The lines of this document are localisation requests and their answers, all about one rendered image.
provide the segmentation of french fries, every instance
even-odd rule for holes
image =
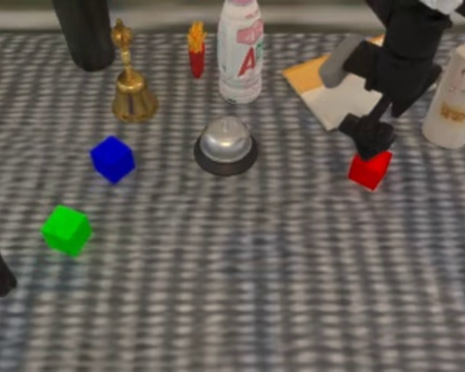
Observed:
[[[203,22],[193,22],[188,34],[188,49],[190,52],[202,52],[206,37],[207,33],[203,32]]]

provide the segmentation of bell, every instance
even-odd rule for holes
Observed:
[[[234,116],[211,122],[195,144],[195,159],[205,171],[232,176],[248,171],[257,160],[257,142]]]
[[[129,45],[133,32],[117,19],[112,29],[112,41],[120,49],[124,71],[117,77],[112,112],[124,122],[144,122],[151,119],[158,109],[157,97],[148,88],[146,78],[133,70]]]

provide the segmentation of white bottle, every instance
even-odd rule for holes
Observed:
[[[447,149],[465,145],[465,44],[453,52],[422,133],[428,141]]]
[[[219,90],[231,103],[250,103],[262,91],[264,22],[257,0],[226,0],[218,31]]]

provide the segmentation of red fries container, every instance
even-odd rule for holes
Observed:
[[[201,52],[195,53],[189,50],[189,63],[193,76],[197,79],[200,78],[205,66],[205,43],[201,45]]]

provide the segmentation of silver bell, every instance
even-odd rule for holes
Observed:
[[[234,116],[211,122],[195,144],[195,159],[205,171],[230,176],[247,171],[257,159],[257,144]]]

